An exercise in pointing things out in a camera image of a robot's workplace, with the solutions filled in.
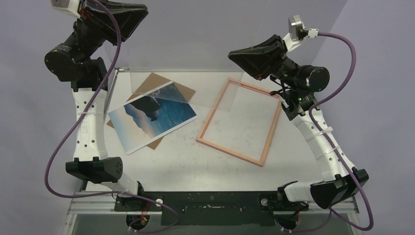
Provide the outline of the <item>clear acrylic sheet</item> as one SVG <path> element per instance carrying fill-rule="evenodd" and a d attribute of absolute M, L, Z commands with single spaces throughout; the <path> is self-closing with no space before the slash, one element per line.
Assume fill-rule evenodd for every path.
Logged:
<path fill-rule="evenodd" d="M 193 106 L 212 108 L 229 79 L 242 80 L 243 72 L 222 71 L 139 71 L 120 70 L 114 77 L 109 110 L 125 104 L 129 98 L 146 94 L 173 83 Z"/>

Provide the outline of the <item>pink wooden photo frame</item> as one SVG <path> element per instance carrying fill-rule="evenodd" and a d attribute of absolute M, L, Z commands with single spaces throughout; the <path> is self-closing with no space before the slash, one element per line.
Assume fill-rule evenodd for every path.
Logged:
<path fill-rule="evenodd" d="M 263 167 L 281 110 L 279 95 L 228 78 L 196 141 Z"/>

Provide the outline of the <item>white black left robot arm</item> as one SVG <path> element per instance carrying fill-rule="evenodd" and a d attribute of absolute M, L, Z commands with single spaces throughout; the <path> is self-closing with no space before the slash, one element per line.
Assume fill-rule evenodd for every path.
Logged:
<path fill-rule="evenodd" d="M 148 15 L 147 6 L 111 0 L 53 0 L 51 7 L 75 17 L 68 38 L 45 55 L 45 65 L 61 82 L 69 82 L 76 108 L 76 133 L 73 159 L 66 163 L 68 174 L 85 182 L 100 184 L 117 196 L 118 205 L 132 211 L 149 206 L 140 182 L 123 170 L 120 157 L 109 157 L 104 140 L 108 110 L 108 78 L 114 65 L 105 66 L 92 55 L 104 44 L 121 44 Z"/>

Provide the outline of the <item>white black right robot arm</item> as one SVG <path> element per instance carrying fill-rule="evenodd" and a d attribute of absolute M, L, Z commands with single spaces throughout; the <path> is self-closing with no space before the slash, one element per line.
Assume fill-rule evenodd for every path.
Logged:
<path fill-rule="evenodd" d="M 278 188 L 277 205 L 289 210 L 296 202 L 313 202 L 328 209 L 355 196 L 369 179 L 364 169 L 358 169 L 342 152 L 325 123 L 315 93 L 324 90 L 330 80 L 324 67 L 299 65 L 288 57 L 288 43 L 273 35 L 254 47 L 231 51 L 228 57 L 256 80 L 265 78 L 279 83 L 272 91 L 279 95 L 288 119 L 301 132 L 311 149 L 323 180 L 293 181 Z"/>

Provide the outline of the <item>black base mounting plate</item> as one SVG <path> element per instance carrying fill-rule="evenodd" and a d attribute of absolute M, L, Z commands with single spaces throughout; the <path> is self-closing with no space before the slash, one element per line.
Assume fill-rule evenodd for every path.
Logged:
<path fill-rule="evenodd" d="M 155 213 L 161 225 L 179 221 L 180 226 L 274 226 L 275 220 L 293 223 L 299 213 L 309 210 L 306 203 L 285 202 L 277 191 L 147 191 L 144 197 L 161 199 L 167 208 L 143 199 L 116 198 L 116 212 Z"/>

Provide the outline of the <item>aluminium front rail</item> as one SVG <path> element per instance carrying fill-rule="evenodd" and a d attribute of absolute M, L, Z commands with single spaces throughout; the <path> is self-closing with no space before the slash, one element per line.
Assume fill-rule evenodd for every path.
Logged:
<path fill-rule="evenodd" d="M 179 199 L 189 199 L 190 202 L 176 203 L 178 206 L 173 204 L 168 204 L 168 206 L 174 209 L 177 213 L 184 213 L 190 211 L 190 209 L 231 209 L 231 211 L 245 212 L 248 211 L 248 207 L 253 207 L 254 209 L 259 209 L 260 212 L 265 212 L 267 207 L 261 204 L 261 198 L 258 200 L 258 196 L 254 196 L 253 203 L 251 202 L 236 202 L 236 199 L 223 199 L 223 202 L 196 202 L 191 199 L 192 193 L 195 192 L 184 192 L 184 196 L 179 196 Z M 161 199 L 163 202 L 167 202 L 167 199 L 171 197 L 168 196 L 151 196 L 155 199 Z M 322 209 L 316 203 L 309 202 L 308 209 L 302 210 L 300 213 L 304 214 L 325 214 L 329 213 L 329 209 Z M 274 214 L 293 214 L 296 209 L 273 209 Z M 339 214 L 358 214 L 359 209 L 354 198 L 346 199 L 339 204 L 333 206 L 333 210 Z M 166 209 L 163 206 L 156 206 L 155 203 L 150 203 L 149 209 L 147 209 L 143 214 L 144 215 L 153 215 L 161 214 L 163 211 L 171 212 L 169 209 Z M 69 207 L 69 213 L 73 214 L 141 214 L 141 209 L 133 210 L 128 209 L 126 206 L 121 206 L 121 203 L 118 203 L 113 197 L 112 194 L 99 195 L 94 197 L 83 197 L 72 199 Z"/>

